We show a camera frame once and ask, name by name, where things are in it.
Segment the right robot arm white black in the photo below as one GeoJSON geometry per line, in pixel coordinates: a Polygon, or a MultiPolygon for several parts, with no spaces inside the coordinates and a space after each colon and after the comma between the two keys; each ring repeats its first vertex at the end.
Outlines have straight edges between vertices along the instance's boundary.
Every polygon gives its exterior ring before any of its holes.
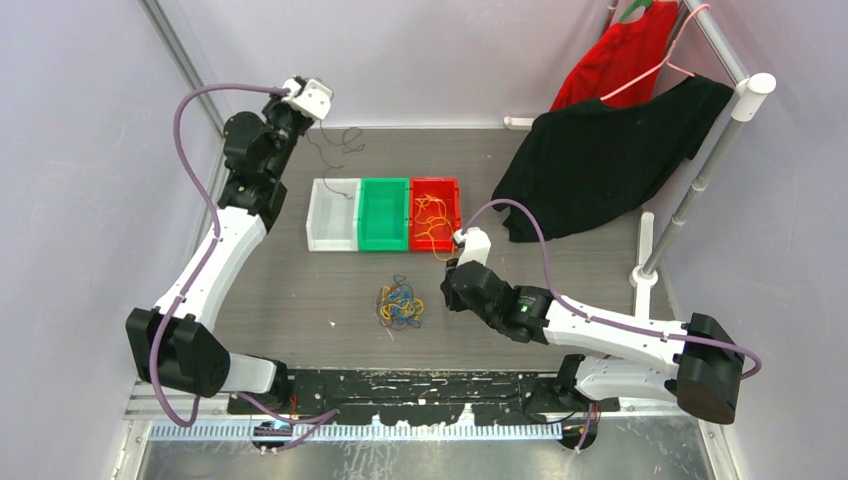
{"type": "Polygon", "coordinates": [[[541,287],[512,286],[477,261],[449,261],[440,288],[449,310],[470,311],[512,341],[571,348],[554,386],[567,410],[633,397],[672,402],[715,424],[736,419],[749,356],[709,315],[638,319],[541,287]]]}

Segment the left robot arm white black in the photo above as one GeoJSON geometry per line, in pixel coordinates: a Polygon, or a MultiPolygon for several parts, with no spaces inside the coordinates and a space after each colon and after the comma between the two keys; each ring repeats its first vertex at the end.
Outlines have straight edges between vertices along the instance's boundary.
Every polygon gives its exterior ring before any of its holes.
{"type": "Polygon", "coordinates": [[[273,95],[260,113],[228,119],[223,147],[228,176],[213,203],[216,217],[203,246],[155,306],[133,309],[126,321],[143,381],[203,398],[252,393],[269,413],[288,406],[286,364],[232,353],[213,331],[241,268],[281,212],[287,194],[281,177],[298,140],[330,108],[322,94],[273,95]]]}

